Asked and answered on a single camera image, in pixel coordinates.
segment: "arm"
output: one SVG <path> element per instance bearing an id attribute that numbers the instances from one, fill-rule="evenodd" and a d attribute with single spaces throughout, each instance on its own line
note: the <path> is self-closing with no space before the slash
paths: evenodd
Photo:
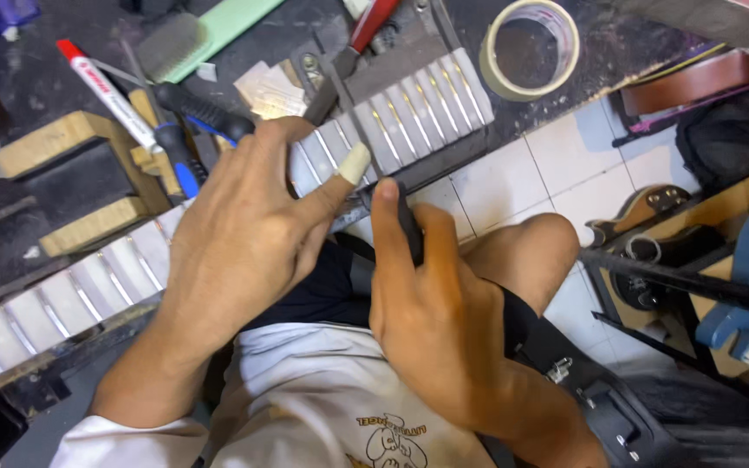
<path id="1" fill-rule="evenodd" d="M 222 155 L 172 241 L 161 308 L 100 382 L 93 415 L 133 428 L 187 415 L 210 356 L 314 269 L 369 159 L 368 152 L 349 156 L 343 175 L 295 201 L 286 187 L 287 146 L 311 130 L 298 117 L 265 122 Z"/>
<path id="2" fill-rule="evenodd" d="M 528 463 L 606 466 L 573 398 L 505 359 L 502 292 L 459 258 L 453 218 L 430 205 L 415 208 L 425 258 L 416 270 L 397 196 L 384 180 L 372 203 L 377 268 L 369 322 L 401 380 L 450 422 L 497 437 Z"/>

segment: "white t-shirt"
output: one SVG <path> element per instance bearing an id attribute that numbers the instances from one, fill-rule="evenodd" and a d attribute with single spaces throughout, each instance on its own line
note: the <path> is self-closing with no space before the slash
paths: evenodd
<path id="1" fill-rule="evenodd" d="M 368 330 L 281 323 L 235 340 L 209 435 L 191 419 L 131 429 L 89 416 L 51 466 L 494 467 L 478 438 L 398 379 Z"/>

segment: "red handle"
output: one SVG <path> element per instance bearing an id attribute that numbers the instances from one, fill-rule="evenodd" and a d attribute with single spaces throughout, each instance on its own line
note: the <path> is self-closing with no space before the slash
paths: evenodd
<path id="1" fill-rule="evenodd" d="M 351 48 L 362 52 L 400 2 L 401 0 L 372 0 L 351 33 L 351 40 L 348 41 Z"/>

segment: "black shorts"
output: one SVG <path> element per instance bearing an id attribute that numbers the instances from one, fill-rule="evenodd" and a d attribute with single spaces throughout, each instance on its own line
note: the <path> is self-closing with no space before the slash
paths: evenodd
<path id="1" fill-rule="evenodd" d="M 253 319 L 243 330 L 275 323 L 333 322 L 369 328 L 371 299 L 352 290 L 354 253 L 332 242 L 319 252 L 314 271 L 287 296 Z M 534 309 L 504 289 L 505 356 L 512 357 L 539 322 Z"/>

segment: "masking tape roll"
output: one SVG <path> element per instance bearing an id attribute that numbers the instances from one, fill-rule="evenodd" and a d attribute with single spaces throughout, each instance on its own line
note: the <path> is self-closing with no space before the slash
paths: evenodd
<path id="1" fill-rule="evenodd" d="M 557 39 L 557 69 L 551 81 L 540 88 L 522 88 L 509 80 L 496 61 L 498 29 L 515 19 L 529 19 L 545 26 Z M 534 101 L 563 85 L 577 67 L 580 37 L 577 24 L 561 6 L 549 0 L 519 0 L 510 4 L 490 24 L 479 54 L 484 81 L 508 101 Z"/>

